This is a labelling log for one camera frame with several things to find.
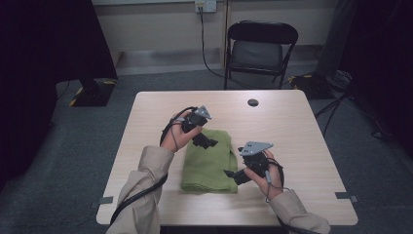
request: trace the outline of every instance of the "person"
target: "person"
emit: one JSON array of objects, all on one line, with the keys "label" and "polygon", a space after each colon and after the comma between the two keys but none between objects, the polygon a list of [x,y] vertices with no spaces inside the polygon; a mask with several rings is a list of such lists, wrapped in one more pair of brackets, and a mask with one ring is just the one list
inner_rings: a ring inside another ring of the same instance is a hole
[{"label": "person", "polygon": [[[185,117],[188,113],[184,112],[180,117]],[[184,133],[181,129],[181,122],[176,121],[160,146],[145,146],[137,170],[130,173],[127,183],[120,192],[118,206],[131,196],[160,181],[168,173],[174,153],[185,146],[202,129],[197,126],[192,131]],[[274,155],[269,150],[265,150],[264,153],[268,158],[274,159]],[[277,167],[270,165],[269,171],[272,186],[266,178],[260,177],[248,168],[244,169],[245,174],[257,183],[264,196],[267,196],[270,207],[282,222],[299,229],[328,233],[330,226],[326,219],[307,213],[293,190],[283,191],[281,189],[282,183]],[[162,187],[125,207],[106,233],[160,233],[158,203],[161,193]]]}]

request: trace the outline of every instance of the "forearm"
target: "forearm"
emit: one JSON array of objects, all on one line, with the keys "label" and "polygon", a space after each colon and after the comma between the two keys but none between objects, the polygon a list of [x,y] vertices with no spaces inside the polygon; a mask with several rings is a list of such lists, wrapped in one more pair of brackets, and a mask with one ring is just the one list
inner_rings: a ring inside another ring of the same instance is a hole
[{"label": "forearm", "polygon": [[270,201],[270,206],[283,223],[311,230],[317,233],[329,233],[328,221],[316,214],[308,213],[294,190],[284,191]]},{"label": "forearm", "polygon": [[[131,196],[151,187],[168,172],[173,153],[156,146],[143,149],[137,171],[130,173],[121,190],[118,206]],[[162,187],[125,207],[107,233],[159,233],[158,202]]]}]

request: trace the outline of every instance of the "light wood table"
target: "light wood table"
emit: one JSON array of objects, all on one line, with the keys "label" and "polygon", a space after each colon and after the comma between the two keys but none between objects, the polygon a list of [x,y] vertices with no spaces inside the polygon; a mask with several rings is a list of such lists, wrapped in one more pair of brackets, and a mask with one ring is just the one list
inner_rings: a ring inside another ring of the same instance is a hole
[{"label": "light wood table", "polygon": [[[248,100],[259,101],[251,107]],[[145,145],[159,145],[162,129],[174,113],[188,106],[206,106],[211,130],[224,130],[234,149],[247,141],[271,142],[270,150],[284,167],[285,186],[294,189],[308,212],[331,225],[354,225],[357,215],[348,199],[335,192],[346,189],[337,172],[314,114],[301,91],[142,92],[136,95],[96,220],[108,224],[119,192],[130,171],[136,170]],[[239,186],[237,194],[186,193],[180,189],[186,147],[179,150],[163,186],[159,210],[162,225],[279,225],[254,182]],[[239,169],[244,168],[239,155]]]}]

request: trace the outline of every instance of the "green towel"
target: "green towel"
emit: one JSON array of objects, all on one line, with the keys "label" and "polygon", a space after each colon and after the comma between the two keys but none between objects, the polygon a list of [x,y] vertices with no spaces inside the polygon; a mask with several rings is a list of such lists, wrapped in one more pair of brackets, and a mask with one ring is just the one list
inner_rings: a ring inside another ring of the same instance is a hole
[{"label": "green towel", "polygon": [[218,143],[207,149],[188,144],[183,165],[181,188],[184,191],[237,193],[238,186],[223,170],[235,172],[237,158],[232,151],[231,137],[225,131],[206,130],[203,134]]}]

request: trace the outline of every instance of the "beige sleeve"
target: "beige sleeve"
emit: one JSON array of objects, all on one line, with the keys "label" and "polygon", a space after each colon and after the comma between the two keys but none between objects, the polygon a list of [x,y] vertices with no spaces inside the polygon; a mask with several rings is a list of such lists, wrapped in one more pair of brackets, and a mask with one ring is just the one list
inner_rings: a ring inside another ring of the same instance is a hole
[{"label": "beige sleeve", "polygon": [[283,223],[318,233],[329,233],[328,221],[316,214],[308,213],[294,190],[288,190],[270,201],[274,213]]},{"label": "beige sleeve", "polygon": [[[168,172],[172,159],[173,152],[162,147],[146,146],[137,171],[130,173],[121,190],[118,206],[157,183]],[[158,202],[161,192],[162,187],[125,207],[106,233],[160,233]]]}]

